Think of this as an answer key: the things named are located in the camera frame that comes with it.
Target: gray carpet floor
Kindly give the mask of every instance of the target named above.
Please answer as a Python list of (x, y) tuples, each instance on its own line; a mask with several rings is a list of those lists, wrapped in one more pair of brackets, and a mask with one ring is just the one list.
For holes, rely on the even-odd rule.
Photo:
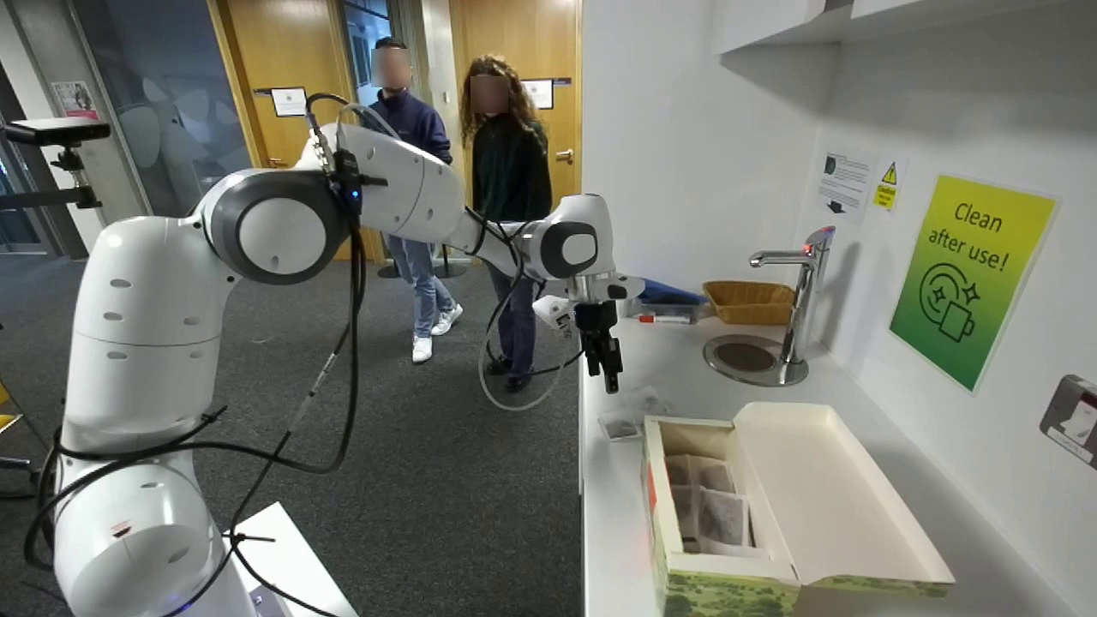
[[(77, 260), (0, 258), (0, 380), (49, 434), (77, 272)], [(536, 411), (496, 411), (475, 380), (491, 277), (482, 264), (466, 264), (446, 285), (466, 317), (435, 343), (433, 362), (412, 365), (412, 291), (371, 274), (349, 459), (328, 477), (274, 468), (249, 512), (280, 500), (363, 617), (573, 617), (582, 582), (574, 378), (569, 371)], [(208, 434), (274, 447), (341, 323), (341, 264), (296, 287), (240, 285), (226, 308), (217, 396), (228, 411)], [(539, 356), (555, 361), (560, 351), (540, 332)], [(338, 362), (291, 455), (324, 459), (335, 449), (346, 380)], [(37, 455), (34, 431), (17, 425), (0, 434), (0, 452)], [(220, 522), (252, 473), (258, 461), (240, 455), (197, 455)], [(68, 613), (50, 573), (19, 560), (32, 513), (32, 500), (0, 500), (0, 613)]]

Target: box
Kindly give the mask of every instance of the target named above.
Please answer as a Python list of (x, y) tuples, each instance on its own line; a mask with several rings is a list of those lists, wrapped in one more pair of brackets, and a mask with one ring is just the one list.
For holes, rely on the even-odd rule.
[(792, 287), (765, 281), (706, 281), (713, 314), (729, 325), (788, 325)]
[(788, 617), (805, 589), (939, 596), (956, 582), (826, 404), (648, 415), (644, 491), (661, 613)]

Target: jeans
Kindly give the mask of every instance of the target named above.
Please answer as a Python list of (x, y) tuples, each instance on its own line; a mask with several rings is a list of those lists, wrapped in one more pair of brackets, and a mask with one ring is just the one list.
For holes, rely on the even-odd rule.
[(454, 297), (435, 277), (435, 264), (433, 264), (435, 247), (403, 240), (403, 237), (387, 237), (387, 251), (397, 260), (402, 277), (414, 291), (414, 336), (433, 336), (433, 325), (437, 323), (437, 314), (454, 308)]
[(539, 323), (536, 323), (536, 281), (521, 277), (514, 287), (514, 277), (500, 274), (494, 264), (486, 264), (494, 293), (508, 303), (508, 308), (496, 317), (504, 356), (512, 361), (512, 378), (528, 378), (536, 362), (539, 347)]

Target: green sign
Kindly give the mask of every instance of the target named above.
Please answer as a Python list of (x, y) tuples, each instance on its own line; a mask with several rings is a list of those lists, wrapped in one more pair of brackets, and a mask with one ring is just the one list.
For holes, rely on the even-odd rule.
[(1049, 215), (1052, 197), (944, 176), (891, 332), (974, 389)]

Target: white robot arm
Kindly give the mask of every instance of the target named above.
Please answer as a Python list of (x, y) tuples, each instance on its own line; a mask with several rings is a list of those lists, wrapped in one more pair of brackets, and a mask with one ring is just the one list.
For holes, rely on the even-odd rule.
[[(171, 613), (217, 577), (226, 547), (193, 449), (140, 452), (183, 441), (208, 415), (228, 287), (312, 277), (356, 224), (573, 281), (540, 313), (582, 332), (588, 375), (617, 389), (614, 297), (636, 287), (614, 267), (601, 196), (491, 225), (461, 208), (443, 161), (356, 122), (322, 128), (291, 170), (235, 170), (187, 219), (140, 215), (98, 232), (71, 325), (58, 493), (45, 512), (71, 613)], [(187, 613), (226, 606), (248, 606), (234, 570)]]

